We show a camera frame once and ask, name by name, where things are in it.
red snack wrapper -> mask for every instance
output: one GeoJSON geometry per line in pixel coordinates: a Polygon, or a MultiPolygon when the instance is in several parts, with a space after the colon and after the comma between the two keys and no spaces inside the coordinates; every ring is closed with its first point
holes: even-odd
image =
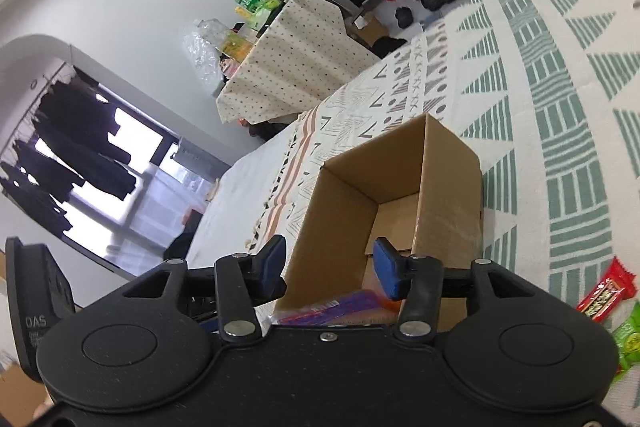
{"type": "Polygon", "coordinates": [[[602,322],[620,301],[636,295],[635,278],[636,276],[626,271],[618,258],[614,257],[600,282],[578,304],[577,310],[598,323],[602,322]]]}

green snack wrapper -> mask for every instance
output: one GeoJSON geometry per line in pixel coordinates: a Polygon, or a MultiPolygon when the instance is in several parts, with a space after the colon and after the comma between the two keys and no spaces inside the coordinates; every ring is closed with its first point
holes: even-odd
{"type": "Polygon", "coordinates": [[[634,364],[640,362],[640,303],[636,301],[631,315],[616,328],[613,338],[618,344],[620,367],[616,380],[624,375],[634,364]]]}

polka dot tablecloth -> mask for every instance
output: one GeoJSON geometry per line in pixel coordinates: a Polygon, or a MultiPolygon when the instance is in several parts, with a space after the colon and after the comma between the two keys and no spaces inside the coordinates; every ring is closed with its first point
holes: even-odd
{"type": "Polygon", "coordinates": [[[220,92],[220,118],[260,123],[312,109],[377,61],[347,35],[336,5],[289,0],[220,92]]]}

bed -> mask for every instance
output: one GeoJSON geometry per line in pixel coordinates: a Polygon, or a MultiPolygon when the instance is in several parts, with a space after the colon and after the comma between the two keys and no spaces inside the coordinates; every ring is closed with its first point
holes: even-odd
{"type": "MultiPolygon", "coordinates": [[[[322,163],[428,112],[481,160],[484,257],[572,306],[614,255],[640,274],[639,23],[640,0],[471,0],[234,166],[219,196],[244,172],[263,179],[250,196],[216,197],[190,265],[273,233],[290,252],[322,163]],[[235,228],[216,222],[223,207],[235,228]]],[[[639,380],[636,367],[605,402],[638,424],[639,380]]]]}

patterned tablecloth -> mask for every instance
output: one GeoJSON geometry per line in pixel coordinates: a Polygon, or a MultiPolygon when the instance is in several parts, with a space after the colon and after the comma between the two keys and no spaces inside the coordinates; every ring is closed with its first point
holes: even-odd
{"type": "MultiPolygon", "coordinates": [[[[575,306],[614,255],[640,275],[639,72],[640,0],[471,0],[301,115],[250,251],[290,253],[322,163],[428,112],[481,160],[479,255],[575,306]]],[[[639,381],[605,400],[638,425],[639,381]]]]}
{"type": "Polygon", "coordinates": [[[335,4],[289,0],[220,92],[220,118],[260,123],[311,109],[377,61],[335,4]]]}

